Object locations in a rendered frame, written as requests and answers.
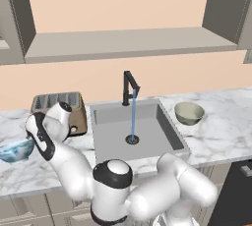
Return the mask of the grey sink basin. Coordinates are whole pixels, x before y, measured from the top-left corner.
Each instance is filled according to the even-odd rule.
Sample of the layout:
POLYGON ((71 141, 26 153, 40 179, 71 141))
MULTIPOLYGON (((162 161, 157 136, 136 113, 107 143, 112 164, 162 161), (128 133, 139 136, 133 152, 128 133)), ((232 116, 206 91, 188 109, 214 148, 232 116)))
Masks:
POLYGON ((184 160, 191 153, 158 99, 136 101, 135 135, 140 141, 128 144, 132 135, 132 106, 106 103, 91 107, 95 161, 108 159, 124 161, 160 157, 172 153, 184 160))

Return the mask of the blue water stream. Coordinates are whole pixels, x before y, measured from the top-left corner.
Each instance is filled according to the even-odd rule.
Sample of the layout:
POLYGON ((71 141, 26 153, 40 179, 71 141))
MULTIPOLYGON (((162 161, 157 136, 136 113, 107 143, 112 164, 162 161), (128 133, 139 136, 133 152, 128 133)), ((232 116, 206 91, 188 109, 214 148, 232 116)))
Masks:
POLYGON ((135 143, 135 113, 136 113, 136 89, 133 89, 133 98, 132 98, 132 135, 131 143, 135 143))

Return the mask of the grey wall cupboard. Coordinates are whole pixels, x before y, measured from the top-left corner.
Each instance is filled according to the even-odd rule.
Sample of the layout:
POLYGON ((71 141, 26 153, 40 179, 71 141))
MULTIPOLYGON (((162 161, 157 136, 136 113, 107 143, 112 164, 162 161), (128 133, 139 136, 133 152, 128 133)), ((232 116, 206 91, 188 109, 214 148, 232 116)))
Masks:
POLYGON ((0 0, 0 65, 25 63, 35 35, 30 0, 0 0))
POLYGON ((252 49, 252 0, 207 0, 202 27, 252 49))

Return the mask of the black dishwasher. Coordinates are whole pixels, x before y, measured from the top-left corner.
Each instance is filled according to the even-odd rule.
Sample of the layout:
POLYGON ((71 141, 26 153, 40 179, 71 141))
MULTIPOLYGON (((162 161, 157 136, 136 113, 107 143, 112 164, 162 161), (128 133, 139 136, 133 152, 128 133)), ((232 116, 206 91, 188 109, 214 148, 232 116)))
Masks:
POLYGON ((245 165, 252 170, 252 158, 231 164, 208 226, 252 225, 252 176, 242 173, 245 165))

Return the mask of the black tap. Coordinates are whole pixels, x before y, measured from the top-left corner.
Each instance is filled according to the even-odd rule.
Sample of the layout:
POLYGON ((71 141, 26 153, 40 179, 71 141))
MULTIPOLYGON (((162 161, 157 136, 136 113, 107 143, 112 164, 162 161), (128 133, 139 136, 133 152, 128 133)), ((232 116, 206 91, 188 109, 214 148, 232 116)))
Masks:
POLYGON ((124 80, 123 80, 123 106, 129 106, 129 100, 133 97, 137 97, 140 87, 136 83, 134 77, 132 76, 130 71, 125 71, 123 74, 124 80), (129 86, 132 87, 133 93, 129 93, 129 86))

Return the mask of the grey-green bowl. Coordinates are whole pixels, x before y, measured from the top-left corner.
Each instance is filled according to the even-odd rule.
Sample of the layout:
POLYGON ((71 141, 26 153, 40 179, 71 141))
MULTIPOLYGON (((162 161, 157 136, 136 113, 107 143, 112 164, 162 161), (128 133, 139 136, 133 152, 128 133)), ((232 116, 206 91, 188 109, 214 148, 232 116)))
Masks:
POLYGON ((174 106, 174 113, 181 124, 194 126, 202 120, 205 110, 194 102, 183 101, 174 106))

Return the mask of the grey window sill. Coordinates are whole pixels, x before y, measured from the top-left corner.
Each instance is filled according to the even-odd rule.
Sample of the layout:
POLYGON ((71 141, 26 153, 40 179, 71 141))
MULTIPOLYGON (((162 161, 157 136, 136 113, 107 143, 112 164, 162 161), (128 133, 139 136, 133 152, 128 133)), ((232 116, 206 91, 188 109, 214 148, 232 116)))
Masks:
POLYGON ((38 33, 27 64, 233 51, 237 45, 205 28, 153 28, 38 33))

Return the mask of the blue patterned bowl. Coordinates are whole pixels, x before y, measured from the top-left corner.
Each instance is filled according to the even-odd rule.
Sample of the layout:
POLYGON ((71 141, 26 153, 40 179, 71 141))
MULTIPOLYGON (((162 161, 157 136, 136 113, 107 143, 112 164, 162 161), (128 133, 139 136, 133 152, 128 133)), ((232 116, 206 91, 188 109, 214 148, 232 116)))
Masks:
POLYGON ((0 145, 0 160, 7 163, 27 160, 33 149, 34 142, 32 138, 0 145))

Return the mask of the black sink drain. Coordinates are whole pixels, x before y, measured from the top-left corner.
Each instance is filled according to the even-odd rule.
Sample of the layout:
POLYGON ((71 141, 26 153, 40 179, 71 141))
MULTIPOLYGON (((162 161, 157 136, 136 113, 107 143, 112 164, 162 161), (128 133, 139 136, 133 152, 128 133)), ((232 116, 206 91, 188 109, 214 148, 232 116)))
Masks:
POLYGON ((136 135, 129 135, 125 138, 125 141, 128 143, 128 144, 137 144, 140 139, 138 136, 136 135))

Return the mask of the beige base cupboard door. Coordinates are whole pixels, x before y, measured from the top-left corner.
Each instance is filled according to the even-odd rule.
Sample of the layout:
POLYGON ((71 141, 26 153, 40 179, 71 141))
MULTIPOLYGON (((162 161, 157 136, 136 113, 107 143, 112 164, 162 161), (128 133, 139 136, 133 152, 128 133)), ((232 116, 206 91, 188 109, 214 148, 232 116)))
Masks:
POLYGON ((54 226, 45 195, 0 200, 0 226, 54 226))
POLYGON ((46 195, 55 226, 97 226, 88 201, 73 201, 64 192, 46 195))
MULTIPOLYGON (((207 176, 217 186, 218 194, 220 194, 229 168, 230 163, 225 163, 220 165, 201 167, 199 168, 199 171, 207 176)), ((208 226, 215 206, 215 202, 209 207, 202 207, 200 205, 195 206, 193 215, 200 226, 208 226)))

